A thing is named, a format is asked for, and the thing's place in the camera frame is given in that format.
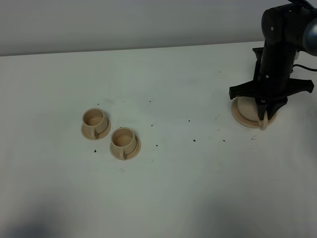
cable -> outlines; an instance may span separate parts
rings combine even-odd
[[[294,67],[300,67],[300,68],[303,68],[303,69],[306,69],[306,70],[309,70],[309,71],[317,72],[317,69],[315,69],[315,68],[308,68],[308,67],[300,65],[300,64],[295,64],[295,65],[293,65],[293,68]]]

white wall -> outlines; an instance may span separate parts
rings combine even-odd
[[[0,0],[0,54],[257,41],[262,13],[283,4],[288,1]]]

white table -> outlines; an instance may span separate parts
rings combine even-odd
[[[229,87],[252,80],[261,46],[0,58],[0,237],[316,237],[317,90],[289,97],[266,131],[231,115]],[[93,107],[110,134],[135,130],[137,157],[81,135]]]

beige plastic cup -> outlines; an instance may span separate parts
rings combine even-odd
[[[268,120],[265,112],[264,119],[260,120],[256,101],[250,97],[237,97],[232,103],[231,111],[234,118],[242,125],[261,130],[265,130],[276,118],[275,113],[272,119]]]
[[[119,160],[134,158],[141,149],[141,141],[133,130],[123,127],[111,135],[110,151]]]
[[[89,140],[104,138],[110,131],[110,121],[99,108],[91,108],[83,115],[81,132]]]

white tabletop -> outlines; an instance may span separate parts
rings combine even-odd
[[[262,46],[0,58],[0,237],[316,237],[317,90],[289,97],[266,131],[231,115],[229,87],[252,80]],[[136,132],[137,157],[81,135],[94,107],[110,133]]]

